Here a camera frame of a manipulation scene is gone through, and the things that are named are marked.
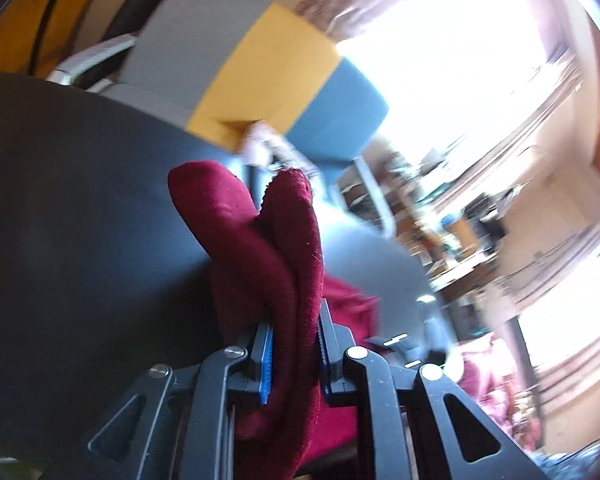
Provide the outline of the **red and white clothes pile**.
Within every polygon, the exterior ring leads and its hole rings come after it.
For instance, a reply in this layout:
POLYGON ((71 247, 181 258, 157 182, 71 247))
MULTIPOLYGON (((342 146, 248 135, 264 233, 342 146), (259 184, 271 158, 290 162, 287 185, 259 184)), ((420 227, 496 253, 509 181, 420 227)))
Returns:
POLYGON ((487 333, 462 341, 457 350, 463 360, 457 385, 525 451, 535 451, 542 437, 541 423, 505 340, 487 333))

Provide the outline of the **cluttered background shelf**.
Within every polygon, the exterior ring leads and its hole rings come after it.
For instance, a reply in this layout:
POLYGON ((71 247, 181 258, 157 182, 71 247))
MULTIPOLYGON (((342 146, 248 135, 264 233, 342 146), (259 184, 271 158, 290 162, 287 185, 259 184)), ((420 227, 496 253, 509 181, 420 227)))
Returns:
MULTIPOLYGON (((465 207, 442 216, 432 206, 432 196, 425 195, 422 190, 422 178, 445 164, 445 159, 438 152, 432 151, 430 155, 434 158, 431 162, 417 165, 408 164, 398 153, 386 159, 384 178, 398 188, 399 202, 403 205, 401 212, 410 222, 407 234, 427 254, 436 250, 445 257, 453 254, 454 266, 468 266, 471 259, 480 255, 493 256, 500 238, 489 230, 491 226, 500 224, 500 215, 528 181, 520 178, 502 192, 479 195, 475 208, 465 207)), ((388 240, 398 237, 399 222, 380 181, 365 159, 358 156, 340 162, 338 166, 344 180, 363 189, 360 196, 343 206, 382 237, 388 240)))

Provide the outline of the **crimson red knit sweater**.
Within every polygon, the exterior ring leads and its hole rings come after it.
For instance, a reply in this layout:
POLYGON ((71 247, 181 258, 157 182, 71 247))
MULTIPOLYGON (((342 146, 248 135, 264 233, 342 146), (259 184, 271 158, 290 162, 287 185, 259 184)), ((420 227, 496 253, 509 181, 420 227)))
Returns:
POLYGON ((237 479, 290 479, 303 465, 355 440, 354 408, 331 408, 318 382, 317 326, 332 320, 364 341, 375 333, 378 302, 326 275, 312 188, 299 169, 279 171, 260 207, 218 162, 170 170, 174 207, 211 259, 212 297, 223 339, 269 320, 273 326, 268 404, 236 416, 237 479))

